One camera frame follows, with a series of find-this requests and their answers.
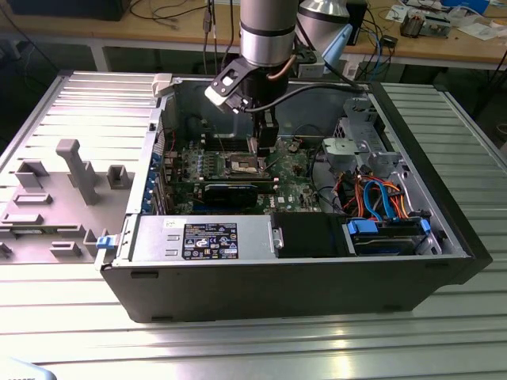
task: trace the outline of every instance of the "warning label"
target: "warning label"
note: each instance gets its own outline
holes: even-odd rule
[[[183,258],[185,260],[221,260],[238,258],[236,223],[185,224]]]

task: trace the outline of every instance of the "table leg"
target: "table leg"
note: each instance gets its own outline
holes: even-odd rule
[[[105,54],[105,47],[102,44],[94,43],[90,45],[90,50],[97,71],[111,71],[108,57]]]

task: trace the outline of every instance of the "motherboard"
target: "motherboard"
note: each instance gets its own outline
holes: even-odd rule
[[[321,211],[308,176],[309,149],[279,139],[267,158],[244,146],[207,149],[189,142],[167,152],[164,169],[168,212],[174,215],[267,215]]]

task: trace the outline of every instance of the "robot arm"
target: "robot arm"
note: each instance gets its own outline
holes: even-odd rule
[[[305,0],[300,4],[299,0],[241,0],[241,55],[213,79],[205,91],[208,99],[223,110],[239,113],[282,97],[288,87],[288,69],[295,61],[298,18],[298,24],[307,30],[301,40],[312,47],[329,51],[336,46],[338,35],[340,41],[348,39],[348,34],[340,32],[347,29],[344,26],[349,20],[345,0]],[[278,135],[275,108],[264,108],[252,115],[252,135],[260,157],[269,153]]]
[[[297,11],[298,0],[241,1],[241,56],[207,88],[213,104],[237,112],[246,97],[264,105],[285,93],[288,76],[278,74],[292,56]]]

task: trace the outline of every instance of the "blue latch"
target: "blue latch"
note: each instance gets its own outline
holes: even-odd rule
[[[353,219],[347,224],[349,234],[377,234],[379,229],[374,220]]]
[[[151,159],[154,162],[160,162],[162,160],[162,156],[160,154],[153,152],[153,153],[151,153]]]
[[[429,225],[429,222],[426,219],[421,220],[421,227],[422,230],[425,231],[426,235],[429,235],[431,233],[431,226]]]
[[[95,243],[99,249],[114,249],[116,244],[116,235],[100,236]]]
[[[153,182],[152,180],[148,179],[146,181],[146,188],[149,188],[150,190],[152,190],[154,187],[155,187],[155,182]]]

